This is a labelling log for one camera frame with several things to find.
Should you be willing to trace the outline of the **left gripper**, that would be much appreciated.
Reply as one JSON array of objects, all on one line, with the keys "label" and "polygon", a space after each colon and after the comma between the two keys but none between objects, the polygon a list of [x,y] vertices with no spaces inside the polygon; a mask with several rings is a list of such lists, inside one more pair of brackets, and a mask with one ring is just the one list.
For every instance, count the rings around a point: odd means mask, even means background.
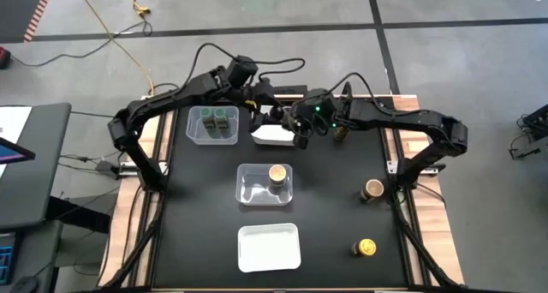
[{"label": "left gripper", "polygon": [[[285,118],[283,105],[270,94],[259,94],[250,101],[253,106],[251,109],[252,118],[250,121],[250,132],[254,133],[263,125],[282,125]],[[270,109],[264,113],[261,111],[263,106],[269,106]]]}]

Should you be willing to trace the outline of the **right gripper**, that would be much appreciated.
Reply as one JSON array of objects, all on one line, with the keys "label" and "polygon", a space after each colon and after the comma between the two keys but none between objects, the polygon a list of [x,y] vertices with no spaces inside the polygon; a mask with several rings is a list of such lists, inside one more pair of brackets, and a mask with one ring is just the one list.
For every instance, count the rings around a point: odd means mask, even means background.
[{"label": "right gripper", "polygon": [[306,150],[312,135],[325,136],[328,133],[328,120],[315,111],[309,116],[289,114],[289,130],[295,134],[295,147]]}]

